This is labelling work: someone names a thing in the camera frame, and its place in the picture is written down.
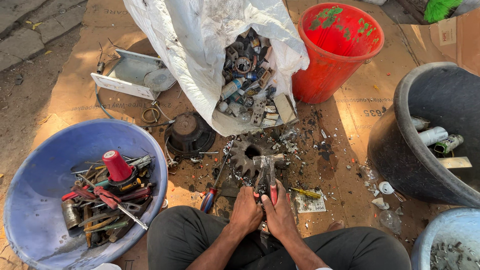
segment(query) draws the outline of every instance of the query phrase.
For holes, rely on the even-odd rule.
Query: rusty gear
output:
[[[248,132],[247,136],[240,134],[241,141],[234,141],[230,153],[231,162],[235,164],[235,169],[241,172],[241,176],[247,174],[250,178],[255,176],[255,167],[252,158],[254,156],[271,155],[276,151],[272,150],[267,143],[267,136],[261,138],[260,132],[255,136]]]

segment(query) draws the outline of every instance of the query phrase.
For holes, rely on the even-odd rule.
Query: dry leaf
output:
[[[37,26],[41,25],[41,24],[42,24],[42,23],[36,23],[36,24],[34,24],[33,27],[32,27],[32,30],[35,30],[35,28],[36,28]]]
[[[44,119],[38,121],[37,124],[41,125],[41,124],[45,123],[45,122],[50,118],[50,116],[52,116],[51,113],[49,113],[49,114],[47,115],[47,117],[45,117]]]

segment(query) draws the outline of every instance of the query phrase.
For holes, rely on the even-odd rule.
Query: white sack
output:
[[[222,87],[225,47],[249,27],[270,39],[268,58],[276,95],[294,102],[291,75],[310,63],[281,0],[123,0],[137,25],[201,116],[223,136],[256,127],[215,109]]]

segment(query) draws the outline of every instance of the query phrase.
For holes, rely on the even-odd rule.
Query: hand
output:
[[[262,206],[260,203],[255,203],[253,188],[251,186],[243,186],[240,188],[237,200],[233,205],[233,212],[228,226],[235,228],[235,232],[246,236],[258,228],[260,222],[262,222],[263,215]]]
[[[268,230],[282,243],[286,239],[295,237],[301,239],[293,218],[292,209],[287,202],[287,192],[278,179],[275,179],[275,181],[278,200],[275,206],[267,195],[262,195],[262,202],[267,213]]]

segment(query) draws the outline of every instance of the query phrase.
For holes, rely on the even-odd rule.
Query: person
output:
[[[276,205],[261,196],[269,233],[257,229],[264,214],[250,186],[240,189],[230,220],[188,206],[161,212],[148,231],[149,269],[411,269],[402,244],[374,228],[334,222],[302,239],[278,180],[277,187]]]

